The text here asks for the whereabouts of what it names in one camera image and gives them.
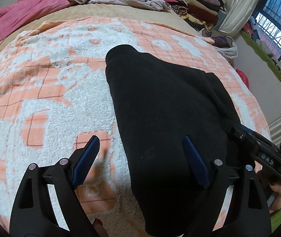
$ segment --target fuzzy blanket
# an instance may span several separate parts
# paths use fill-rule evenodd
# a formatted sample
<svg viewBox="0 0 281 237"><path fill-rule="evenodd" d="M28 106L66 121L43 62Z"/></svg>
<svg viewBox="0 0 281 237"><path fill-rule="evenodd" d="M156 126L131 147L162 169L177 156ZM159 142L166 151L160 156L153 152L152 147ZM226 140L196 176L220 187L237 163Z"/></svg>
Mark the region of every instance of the fuzzy blanket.
<svg viewBox="0 0 281 237"><path fill-rule="evenodd" d="M129 44L164 61L215 73L241 122L269 138L256 99L208 42L212 40L163 24L99 17L46 21L19 34L0 53L0 223L5 229L27 166L69 157L95 134L100 152L76 190L84 211L90 220L101 219L111 237L148 236L131 192L105 77L105 55L117 45ZM215 228L225 220L232 189L227 193ZM50 194L59 225L67 228L54 189Z"/></svg>

